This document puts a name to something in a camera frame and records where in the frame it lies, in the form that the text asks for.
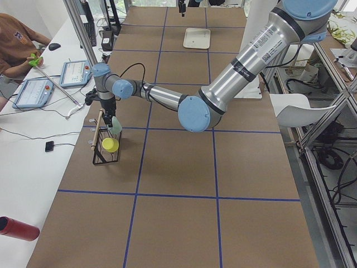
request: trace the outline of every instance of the yellow cup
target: yellow cup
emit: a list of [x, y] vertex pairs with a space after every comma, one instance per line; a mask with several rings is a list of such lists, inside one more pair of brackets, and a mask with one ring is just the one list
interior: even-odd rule
[[116, 152], [119, 149], [119, 141], [116, 138], [105, 138], [102, 146], [107, 152]]

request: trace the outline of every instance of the white chair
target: white chair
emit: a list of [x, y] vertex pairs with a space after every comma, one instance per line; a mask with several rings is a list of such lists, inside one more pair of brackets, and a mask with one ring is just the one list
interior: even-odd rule
[[336, 105], [325, 108], [311, 108], [303, 94], [270, 94], [279, 126], [302, 127], [316, 123]]

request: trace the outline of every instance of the red can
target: red can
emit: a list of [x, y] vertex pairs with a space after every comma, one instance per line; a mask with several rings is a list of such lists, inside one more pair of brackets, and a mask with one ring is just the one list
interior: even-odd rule
[[8, 217], [0, 217], [0, 235], [33, 241], [40, 235], [40, 229]]

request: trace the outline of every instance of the brown shirt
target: brown shirt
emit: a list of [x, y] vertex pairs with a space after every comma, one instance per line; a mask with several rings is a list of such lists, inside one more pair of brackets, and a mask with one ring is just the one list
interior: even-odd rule
[[14, 17], [0, 13], [0, 74], [22, 64], [31, 53], [40, 56], [31, 40], [36, 32]]

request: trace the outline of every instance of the black mouse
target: black mouse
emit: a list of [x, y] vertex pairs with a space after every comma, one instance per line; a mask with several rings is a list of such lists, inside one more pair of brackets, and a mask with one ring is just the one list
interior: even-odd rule
[[58, 49], [59, 47], [61, 47], [61, 45], [58, 43], [49, 44], [49, 50], [51, 50], [51, 51], [54, 51], [54, 50]]

